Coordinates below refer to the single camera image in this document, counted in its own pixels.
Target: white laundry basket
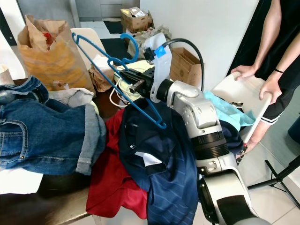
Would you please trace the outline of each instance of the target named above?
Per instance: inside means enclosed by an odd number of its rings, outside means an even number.
[[[226,102],[243,102],[243,111],[248,113],[252,111],[256,120],[252,126],[246,127],[240,132],[242,140],[247,143],[253,134],[258,122],[269,106],[272,95],[265,92],[263,100],[259,99],[259,90],[264,80],[254,76],[236,81],[239,72],[235,72],[227,76],[221,83],[214,87],[211,92],[224,99]]]

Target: denim jeans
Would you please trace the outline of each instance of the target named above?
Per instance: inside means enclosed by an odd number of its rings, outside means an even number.
[[[92,105],[75,108],[49,99],[31,76],[19,87],[0,86],[0,167],[90,175],[105,147],[106,128]]]

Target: blue clothes hanger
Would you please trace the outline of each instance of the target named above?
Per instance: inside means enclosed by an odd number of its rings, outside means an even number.
[[[152,108],[153,112],[155,113],[155,115],[157,116],[158,120],[153,119],[151,116],[149,116],[143,109],[141,109],[139,106],[137,106],[130,98],[128,98],[126,95],[123,94],[123,92],[116,86],[113,84],[112,81],[110,81],[107,76],[101,71],[101,69],[99,67],[97,67],[97,65],[93,62],[93,60],[89,57],[89,55],[83,50],[83,48],[80,46],[79,44],[79,40],[82,39],[84,41],[86,41],[87,43],[89,43],[90,45],[92,45],[94,48],[96,48],[99,52],[101,52],[105,57],[108,58],[107,64],[108,66],[115,72],[118,74],[119,77],[122,78],[122,76],[120,75],[119,71],[114,68],[110,63],[111,62],[117,62],[119,64],[121,64],[125,70],[128,70],[128,67],[126,66],[125,63],[133,63],[136,62],[137,57],[139,55],[139,47],[137,45],[137,42],[135,41],[135,39],[126,34],[123,33],[121,34],[120,38],[124,39],[124,38],[128,38],[130,41],[133,42],[134,46],[135,46],[135,55],[133,57],[133,59],[129,60],[127,58],[123,58],[122,60],[115,58],[115,57],[111,57],[109,54],[107,54],[106,52],[104,52],[101,48],[99,48],[97,45],[95,45],[92,41],[90,41],[89,39],[87,39],[86,37],[82,36],[82,35],[76,35],[74,32],[72,33],[72,38],[74,40],[74,42],[76,43],[76,45],[81,49],[81,51],[84,53],[84,55],[89,59],[89,61],[92,63],[92,65],[99,71],[99,73],[107,80],[107,82],[109,82],[115,89],[117,92],[119,92],[128,102],[130,102],[138,111],[140,111],[145,117],[147,117],[149,120],[151,120],[153,123],[155,123],[159,128],[161,129],[165,129],[166,128],[166,124],[163,122],[162,117],[160,116],[159,112],[157,111],[157,109],[155,108],[155,106],[153,105],[153,103],[146,98],[148,104],[150,105],[150,107]]]

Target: person's hand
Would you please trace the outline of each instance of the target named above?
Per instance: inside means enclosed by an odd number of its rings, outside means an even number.
[[[234,68],[231,73],[240,72],[240,76],[238,76],[235,80],[238,81],[248,76],[253,76],[256,73],[257,69],[255,66],[238,66]]]
[[[273,72],[269,78],[266,80],[266,82],[263,84],[260,92],[259,92],[259,98],[262,100],[265,92],[269,92],[272,94],[272,100],[271,104],[274,104],[277,100],[277,98],[282,94],[280,87],[278,85],[278,77],[275,74],[276,72]]]

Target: black mat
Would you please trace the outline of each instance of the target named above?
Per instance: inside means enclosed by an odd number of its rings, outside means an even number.
[[[118,59],[132,59],[130,54],[127,52],[127,47],[124,40],[121,38],[110,38],[110,39],[101,39],[103,47],[107,54]]]
[[[121,34],[123,33],[123,28],[121,25],[121,21],[118,22],[111,22],[111,21],[104,21],[105,26],[108,28],[108,31],[111,34]]]

